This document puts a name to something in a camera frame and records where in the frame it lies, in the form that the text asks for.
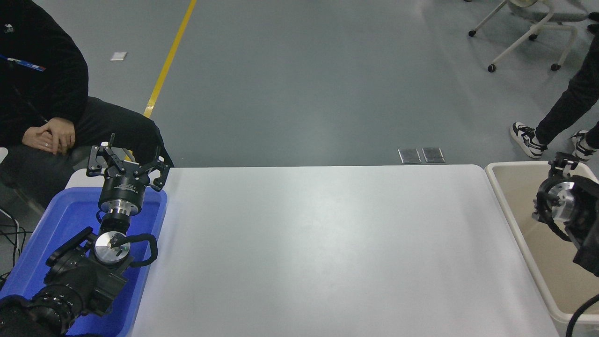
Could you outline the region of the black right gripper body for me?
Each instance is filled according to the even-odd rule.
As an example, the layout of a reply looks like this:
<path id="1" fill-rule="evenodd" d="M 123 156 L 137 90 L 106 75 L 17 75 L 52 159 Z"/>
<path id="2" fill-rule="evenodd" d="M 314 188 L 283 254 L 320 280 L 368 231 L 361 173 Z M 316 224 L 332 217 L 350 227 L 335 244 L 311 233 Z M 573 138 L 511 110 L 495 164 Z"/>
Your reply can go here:
<path id="1" fill-rule="evenodd" d="M 571 171 L 575 170 L 580 163 L 577 156 L 565 152 L 556 152 L 552 161 L 548 162 L 550 169 L 548 177 L 569 177 Z"/>

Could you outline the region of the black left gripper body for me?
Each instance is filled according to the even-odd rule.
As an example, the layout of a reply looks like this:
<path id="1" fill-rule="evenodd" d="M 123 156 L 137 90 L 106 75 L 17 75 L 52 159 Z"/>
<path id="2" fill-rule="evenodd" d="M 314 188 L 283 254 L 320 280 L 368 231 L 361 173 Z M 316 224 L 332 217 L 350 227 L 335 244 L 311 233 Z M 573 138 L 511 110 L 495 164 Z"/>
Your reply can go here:
<path id="1" fill-rule="evenodd" d="M 147 173 L 141 176 L 123 175 L 113 169 L 105 170 L 104 182 L 99 197 L 98 206 L 108 207 L 109 202 L 116 200 L 127 201 L 135 207 L 142 207 L 144 194 L 150 179 Z"/>

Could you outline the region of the person's hand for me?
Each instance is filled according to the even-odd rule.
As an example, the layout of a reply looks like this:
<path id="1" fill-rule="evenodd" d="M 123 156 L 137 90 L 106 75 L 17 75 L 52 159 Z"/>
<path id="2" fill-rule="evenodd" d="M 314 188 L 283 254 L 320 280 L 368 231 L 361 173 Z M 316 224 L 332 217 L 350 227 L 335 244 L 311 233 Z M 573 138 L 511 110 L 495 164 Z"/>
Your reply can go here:
<path id="1" fill-rule="evenodd" d="M 58 140 L 54 139 L 51 132 L 40 127 L 30 127 L 24 132 L 22 144 L 36 150 L 57 154 L 61 150 Z"/>
<path id="2" fill-rule="evenodd" d="M 51 135 L 51 153 L 66 154 L 75 145 L 75 128 L 73 122 L 66 118 L 54 117 L 41 127 L 42 132 Z"/>

